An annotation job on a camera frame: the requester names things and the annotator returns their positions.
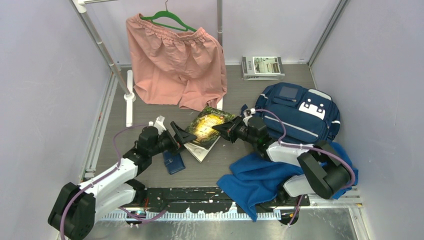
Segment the navy blue backpack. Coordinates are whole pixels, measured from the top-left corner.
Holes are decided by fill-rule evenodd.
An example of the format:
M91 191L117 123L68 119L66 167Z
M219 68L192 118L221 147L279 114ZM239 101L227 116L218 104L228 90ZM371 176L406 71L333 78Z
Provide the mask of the navy blue backpack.
M341 126L339 108L330 95L293 83L267 86L254 107L269 135L285 143L332 142Z

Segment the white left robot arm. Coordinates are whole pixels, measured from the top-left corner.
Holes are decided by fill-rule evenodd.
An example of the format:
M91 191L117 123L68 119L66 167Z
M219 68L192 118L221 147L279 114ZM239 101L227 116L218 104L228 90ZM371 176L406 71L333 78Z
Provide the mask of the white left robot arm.
M48 217L48 224L57 229L63 240L83 240L95 223L111 211L132 204L141 206L147 198L146 187L136 180L151 164L152 158L163 152L178 154L196 135L171 122L171 133L158 116L144 125L133 147L118 154L118 161L92 179L65 184L58 194Z

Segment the grey magazine stack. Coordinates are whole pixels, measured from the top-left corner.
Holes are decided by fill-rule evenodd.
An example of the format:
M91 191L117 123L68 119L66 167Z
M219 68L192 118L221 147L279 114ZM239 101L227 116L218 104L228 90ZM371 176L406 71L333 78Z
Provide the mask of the grey magazine stack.
M285 77L280 56L243 56L244 81L282 81Z

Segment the green fantasy book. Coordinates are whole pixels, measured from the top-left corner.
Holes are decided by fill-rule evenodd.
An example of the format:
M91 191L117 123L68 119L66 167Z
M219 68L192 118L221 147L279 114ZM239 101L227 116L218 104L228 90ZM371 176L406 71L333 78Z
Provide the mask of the green fantasy book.
M196 139L185 143L184 147L201 163L220 138L220 133L213 126L227 123L235 117L235 114L206 106L185 129Z

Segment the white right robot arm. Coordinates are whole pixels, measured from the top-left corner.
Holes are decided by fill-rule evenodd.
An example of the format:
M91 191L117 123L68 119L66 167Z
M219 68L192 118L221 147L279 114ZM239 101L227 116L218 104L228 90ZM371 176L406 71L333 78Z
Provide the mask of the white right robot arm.
M301 175L283 181L277 198L283 205L291 205L300 195L316 194L331 199L338 191L353 186L356 175L353 168L323 140L314 144L287 143L272 137L264 120L248 111L244 117L214 125L220 136L234 143L242 140L264 160L300 167Z

